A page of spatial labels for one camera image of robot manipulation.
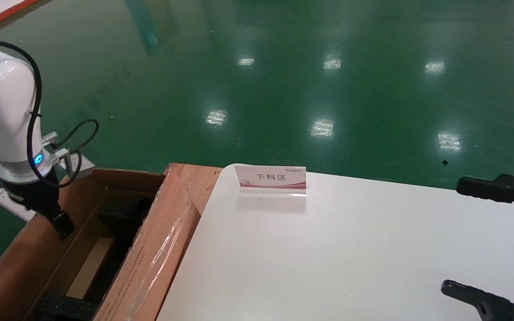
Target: green epoxy floor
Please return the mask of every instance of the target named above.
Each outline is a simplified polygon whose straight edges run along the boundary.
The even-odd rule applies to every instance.
[[[100,167],[514,174],[514,0],[52,0],[0,40],[39,63],[43,134],[100,121]],[[0,210],[0,254],[22,225]]]

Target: white table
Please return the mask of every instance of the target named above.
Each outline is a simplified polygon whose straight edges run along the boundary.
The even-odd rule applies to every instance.
[[[514,204],[307,173],[307,196],[221,173],[159,321],[479,321],[452,279],[514,302]]]

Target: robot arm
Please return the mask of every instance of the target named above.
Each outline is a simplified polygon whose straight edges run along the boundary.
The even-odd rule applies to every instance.
[[[26,55],[14,45],[1,42],[0,45]],[[26,58],[34,64],[29,55]],[[59,187],[72,182],[81,170],[88,175],[94,164],[80,155],[79,148],[73,152],[65,148],[52,151],[45,149],[45,146],[56,147],[53,143],[57,134],[41,137],[41,118],[38,115],[41,89],[40,85],[37,88],[37,77],[40,84],[36,65],[31,67],[24,61],[0,52],[0,180],[13,201],[47,217],[59,236],[65,238],[73,232],[74,225],[59,206]],[[98,123],[93,119],[85,122],[88,121],[96,124],[91,140],[98,130]],[[76,170],[73,170],[73,163],[78,164]],[[55,165],[63,166],[70,174],[68,183],[59,184]]]

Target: open cardboard box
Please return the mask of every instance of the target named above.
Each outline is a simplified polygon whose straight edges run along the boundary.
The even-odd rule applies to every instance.
[[[33,320],[43,294],[65,295],[96,240],[114,236],[96,214],[105,204],[136,196],[153,203],[94,320],[154,321],[220,173],[193,167],[185,177],[182,164],[170,164],[166,175],[96,169],[61,189],[59,203],[76,230],[60,240],[45,217],[26,224],[0,257],[0,321]],[[201,172],[211,175],[199,182]],[[202,199],[200,210],[191,193]]]

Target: name card sign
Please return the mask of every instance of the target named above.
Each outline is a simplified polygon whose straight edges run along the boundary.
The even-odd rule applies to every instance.
[[[299,193],[307,189],[307,169],[297,166],[235,165],[243,191]]]

